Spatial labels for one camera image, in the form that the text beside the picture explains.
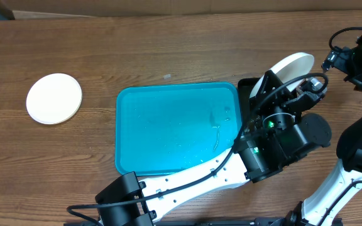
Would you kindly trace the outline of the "white plate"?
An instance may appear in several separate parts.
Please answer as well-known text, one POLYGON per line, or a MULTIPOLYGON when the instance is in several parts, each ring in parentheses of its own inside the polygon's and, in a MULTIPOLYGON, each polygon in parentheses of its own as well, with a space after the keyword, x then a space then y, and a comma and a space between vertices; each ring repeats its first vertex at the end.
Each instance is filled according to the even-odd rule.
POLYGON ((313 65, 314 56, 304 52, 294 53, 287 56, 283 60, 271 67, 271 71, 281 80, 286 83, 293 78, 308 74, 313 65))
POLYGON ((82 103, 82 89, 72 76, 53 73, 39 79, 26 97, 26 110, 41 124, 53 125, 69 120, 82 103))

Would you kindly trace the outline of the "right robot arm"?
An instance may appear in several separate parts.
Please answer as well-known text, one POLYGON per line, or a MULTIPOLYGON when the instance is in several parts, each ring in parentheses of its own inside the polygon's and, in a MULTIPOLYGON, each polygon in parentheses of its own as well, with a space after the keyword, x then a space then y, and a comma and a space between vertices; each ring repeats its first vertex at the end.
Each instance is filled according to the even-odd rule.
MULTIPOLYGON (((334 67, 346 74, 345 80, 362 91, 362 35, 356 47, 330 47, 322 63, 323 71, 334 67)), ((277 225, 335 225, 335 216, 362 189, 362 118, 340 136, 336 147, 338 161, 322 185, 289 212, 277 225)))

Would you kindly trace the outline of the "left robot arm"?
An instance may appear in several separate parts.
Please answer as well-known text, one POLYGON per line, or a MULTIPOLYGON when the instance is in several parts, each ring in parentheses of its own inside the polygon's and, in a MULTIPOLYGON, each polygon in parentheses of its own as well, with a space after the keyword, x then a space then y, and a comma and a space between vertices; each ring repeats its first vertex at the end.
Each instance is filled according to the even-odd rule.
POLYGON ((127 173, 96 196, 98 225, 153 225, 203 194, 259 182, 330 144, 331 128, 310 113, 326 94, 328 79, 309 73, 280 80, 267 71, 249 98, 249 110, 231 148, 172 175, 137 179, 127 173))

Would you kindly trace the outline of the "black water tray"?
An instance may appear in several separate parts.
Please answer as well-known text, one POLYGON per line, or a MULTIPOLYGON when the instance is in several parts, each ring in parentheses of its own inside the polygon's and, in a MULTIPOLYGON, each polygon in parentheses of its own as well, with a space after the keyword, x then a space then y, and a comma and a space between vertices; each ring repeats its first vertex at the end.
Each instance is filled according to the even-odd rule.
POLYGON ((250 93, 258 81, 259 78, 244 78, 238 82, 238 98, 243 126, 246 126, 244 120, 250 116, 250 110, 253 108, 250 104, 250 93))

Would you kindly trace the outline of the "teal plastic tray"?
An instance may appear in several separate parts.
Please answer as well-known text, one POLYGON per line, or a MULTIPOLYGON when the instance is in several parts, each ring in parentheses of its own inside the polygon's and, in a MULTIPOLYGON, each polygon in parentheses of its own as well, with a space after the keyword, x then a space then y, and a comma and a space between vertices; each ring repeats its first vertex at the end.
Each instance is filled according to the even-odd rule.
POLYGON ((231 83, 128 87, 116 99, 115 167, 122 175, 176 173, 230 148, 240 127, 231 83))

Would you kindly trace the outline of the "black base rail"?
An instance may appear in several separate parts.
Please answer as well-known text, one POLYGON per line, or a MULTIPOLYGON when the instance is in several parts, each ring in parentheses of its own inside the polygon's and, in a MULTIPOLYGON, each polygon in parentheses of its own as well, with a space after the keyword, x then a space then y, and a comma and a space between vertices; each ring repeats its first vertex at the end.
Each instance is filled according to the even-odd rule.
POLYGON ((259 217, 254 220, 215 220, 215 221, 165 221, 151 223, 147 220, 131 222, 126 225, 132 226, 274 226, 283 225, 284 218, 259 217))

